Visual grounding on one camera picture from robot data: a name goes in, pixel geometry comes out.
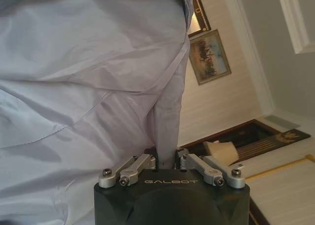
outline silver linkage arm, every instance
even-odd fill
[[[241,177],[241,170],[231,169],[215,159],[213,156],[205,156],[202,159],[211,167],[220,170],[223,174],[223,178],[230,187],[240,189],[245,186],[245,178]]]
[[[181,158],[181,169],[196,169],[203,176],[203,180],[210,185],[221,187],[224,184],[222,173],[210,167],[195,154],[184,155]]]
[[[142,154],[129,168],[120,172],[119,183],[130,186],[138,182],[138,175],[143,169],[155,169],[156,159],[152,155]]]
[[[129,157],[116,164],[113,168],[106,168],[98,177],[98,185],[102,188],[110,188],[116,184],[121,170],[134,163],[134,157]]]

